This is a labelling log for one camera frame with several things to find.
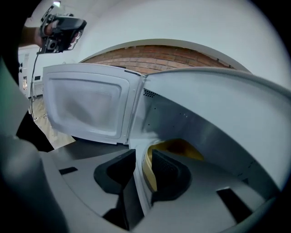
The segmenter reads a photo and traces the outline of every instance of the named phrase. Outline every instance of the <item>yellow bowl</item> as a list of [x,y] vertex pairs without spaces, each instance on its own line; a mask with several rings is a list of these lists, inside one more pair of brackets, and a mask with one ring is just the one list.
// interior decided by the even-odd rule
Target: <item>yellow bowl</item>
[[185,156],[188,158],[204,160],[199,151],[197,151],[189,142],[180,138],[170,139],[168,141],[159,142],[149,146],[142,163],[142,171],[145,177],[145,181],[152,192],[157,191],[156,178],[151,169],[153,149],[171,152],[173,154]]

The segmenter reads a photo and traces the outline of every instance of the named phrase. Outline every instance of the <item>black slot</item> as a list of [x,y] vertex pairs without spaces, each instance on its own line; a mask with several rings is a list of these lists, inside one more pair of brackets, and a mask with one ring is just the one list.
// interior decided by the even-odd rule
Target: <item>black slot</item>
[[59,172],[60,172],[61,175],[65,175],[65,174],[68,174],[68,173],[71,173],[71,172],[75,172],[77,170],[78,169],[75,168],[75,167],[68,167],[68,168],[64,168],[64,169],[59,170]]
[[230,188],[217,190],[216,192],[228,210],[231,212],[237,223],[242,222],[252,214],[252,211]]

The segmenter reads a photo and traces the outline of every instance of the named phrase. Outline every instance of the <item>brick wall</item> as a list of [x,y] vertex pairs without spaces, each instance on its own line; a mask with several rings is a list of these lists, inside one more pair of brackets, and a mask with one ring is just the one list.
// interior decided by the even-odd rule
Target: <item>brick wall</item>
[[230,66],[197,51],[172,46],[136,46],[94,56],[84,63],[124,66],[142,74],[194,66]]

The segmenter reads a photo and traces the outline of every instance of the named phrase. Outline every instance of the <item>ventilation holes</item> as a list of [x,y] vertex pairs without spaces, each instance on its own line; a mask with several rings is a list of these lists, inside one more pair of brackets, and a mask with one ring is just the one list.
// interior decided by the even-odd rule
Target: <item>ventilation holes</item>
[[154,93],[154,92],[152,92],[152,91],[148,91],[147,89],[144,89],[144,96],[153,98],[153,97],[159,96],[159,95]]

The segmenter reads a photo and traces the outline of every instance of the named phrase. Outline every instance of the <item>cable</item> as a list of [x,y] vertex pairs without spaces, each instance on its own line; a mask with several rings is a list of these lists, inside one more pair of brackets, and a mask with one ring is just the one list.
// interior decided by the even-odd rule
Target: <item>cable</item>
[[33,110],[32,110],[32,102],[33,102],[33,74],[35,72],[35,64],[36,64],[37,58],[38,58],[38,55],[36,55],[36,58],[35,58],[35,63],[33,65],[31,82],[30,82],[30,102],[31,102],[30,113],[31,113],[33,119],[34,119]]

